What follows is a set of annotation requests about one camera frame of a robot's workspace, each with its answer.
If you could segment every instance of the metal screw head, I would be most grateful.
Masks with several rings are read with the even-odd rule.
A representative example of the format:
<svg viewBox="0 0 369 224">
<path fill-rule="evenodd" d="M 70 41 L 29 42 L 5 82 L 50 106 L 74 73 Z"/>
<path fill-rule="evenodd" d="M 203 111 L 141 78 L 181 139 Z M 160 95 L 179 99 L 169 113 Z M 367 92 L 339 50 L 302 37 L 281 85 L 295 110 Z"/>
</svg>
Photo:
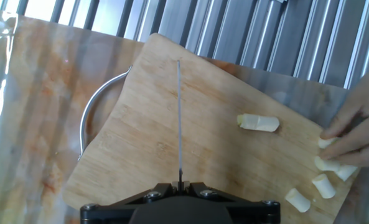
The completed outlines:
<svg viewBox="0 0 369 224">
<path fill-rule="evenodd" d="M 155 198 L 155 197 L 159 197 L 159 196 L 161 196 L 161 195 L 162 195 L 162 194 L 161 194 L 161 193 L 159 193 L 159 192 L 152 191 L 152 192 L 148 192 L 147 197 L 149 197 L 149 198 Z"/>
<path fill-rule="evenodd" d="M 203 191 L 200 192 L 200 194 L 204 197 L 208 197 L 208 196 L 211 196 L 211 195 L 216 194 L 216 193 L 212 190 L 203 190 Z"/>
<path fill-rule="evenodd" d="M 275 201 L 275 200 L 263 200 L 262 201 L 263 203 L 265 203 L 266 205 L 277 205 L 278 203 L 277 203 L 277 201 Z"/>
<path fill-rule="evenodd" d="M 82 208 L 85 210 L 92 210 L 94 208 L 97 208 L 98 206 L 99 205 L 97 203 L 89 203 L 89 204 L 82 206 Z"/>
</svg>

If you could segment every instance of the white cylindrical piece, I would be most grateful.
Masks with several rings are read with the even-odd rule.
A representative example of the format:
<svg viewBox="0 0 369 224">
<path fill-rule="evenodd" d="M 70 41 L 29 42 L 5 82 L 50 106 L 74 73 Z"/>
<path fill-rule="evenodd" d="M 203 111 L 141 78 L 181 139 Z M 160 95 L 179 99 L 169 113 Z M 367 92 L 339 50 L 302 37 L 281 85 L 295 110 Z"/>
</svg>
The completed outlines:
<svg viewBox="0 0 369 224">
<path fill-rule="evenodd" d="M 292 189 L 286 194 L 285 200 L 287 200 L 291 205 L 293 205 L 300 212 L 306 212 L 310 209 L 310 201 L 306 199 L 301 193 L 296 189 Z"/>
<path fill-rule="evenodd" d="M 241 128 L 255 131 L 273 132 L 279 126 L 278 118 L 255 114 L 241 114 L 236 117 L 236 120 Z"/>
<path fill-rule="evenodd" d="M 357 167 L 351 165 L 341 165 L 339 170 L 336 171 L 336 175 L 343 181 L 346 181 L 355 171 Z"/>
<path fill-rule="evenodd" d="M 315 166 L 321 171 L 339 171 L 340 163 L 338 161 L 325 161 L 322 160 L 319 156 L 316 156 L 314 159 Z"/>
<path fill-rule="evenodd" d="M 339 139 L 340 139 L 339 137 L 334 137 L 334 138 L 331 138 L 331 139 L 319 138 L 319 147 L 321 149 L 325 149 L 327 146 L 334 143 L 335 141 L 338 141 Z"/>
<path fill-rule="evenodd" d="M 318 175 L 311 181 L 317 190 L 320 192 L 322 198 L 332 198 L 336 194 L 336 190 L 329 182 L 328 177 L 325 174 Z"/>
</svg>

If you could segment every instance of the metal grate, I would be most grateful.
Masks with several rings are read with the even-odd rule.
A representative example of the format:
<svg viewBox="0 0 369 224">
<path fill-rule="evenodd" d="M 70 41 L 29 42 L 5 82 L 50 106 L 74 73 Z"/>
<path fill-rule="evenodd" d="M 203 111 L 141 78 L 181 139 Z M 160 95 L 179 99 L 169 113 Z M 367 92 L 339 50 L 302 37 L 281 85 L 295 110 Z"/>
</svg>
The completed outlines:
<svg viewBox="0 0 369 224">
<path fill-rule="evenodd" d="M 369 71 L 369 0 L 0 0 L 0 10 L 351 88 Z"/>
</svg>

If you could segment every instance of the vertical blade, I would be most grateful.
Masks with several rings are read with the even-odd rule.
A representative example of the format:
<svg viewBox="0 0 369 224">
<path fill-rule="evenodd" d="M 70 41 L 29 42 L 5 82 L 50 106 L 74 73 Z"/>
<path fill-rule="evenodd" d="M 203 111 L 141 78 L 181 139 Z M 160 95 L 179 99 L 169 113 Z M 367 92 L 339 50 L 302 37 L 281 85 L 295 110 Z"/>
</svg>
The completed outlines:
<svg viewBox="0 0 369 224">
<path fill-rule="evenodd" d="M 180 61 L 177 61 L 177 110 L 179 114 L 179 194 L 183 191 L 183 183 L 182 183 L 182 107 L 181 107 L 181 89 L 180 89 Z"/>
</svg>

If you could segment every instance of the orange marble surface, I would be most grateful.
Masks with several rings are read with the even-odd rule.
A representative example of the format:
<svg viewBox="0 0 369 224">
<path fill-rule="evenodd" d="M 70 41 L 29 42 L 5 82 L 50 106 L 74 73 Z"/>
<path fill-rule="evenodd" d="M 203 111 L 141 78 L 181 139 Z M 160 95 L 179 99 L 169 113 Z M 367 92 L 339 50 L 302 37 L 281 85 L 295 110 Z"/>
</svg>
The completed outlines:
<svg viewBox="0 0 369 224">
<path fill-rule="evenodd" d="M 61 192 L 80 154 L 83 109 L 99 86 L 128 69 L 142 45 L 0 12 L 0 223 L 79 223 L 78 211 L 66 206 Z M 209 61 L 321 126 L 347 92 Z M 96 104 L 87 124 L 89 140 L 122 86 L 110 88 Z M 356 185 L 350 194 L 346 217 L 355 213 L 354 203 L 364 193 Z"/>
</svg>

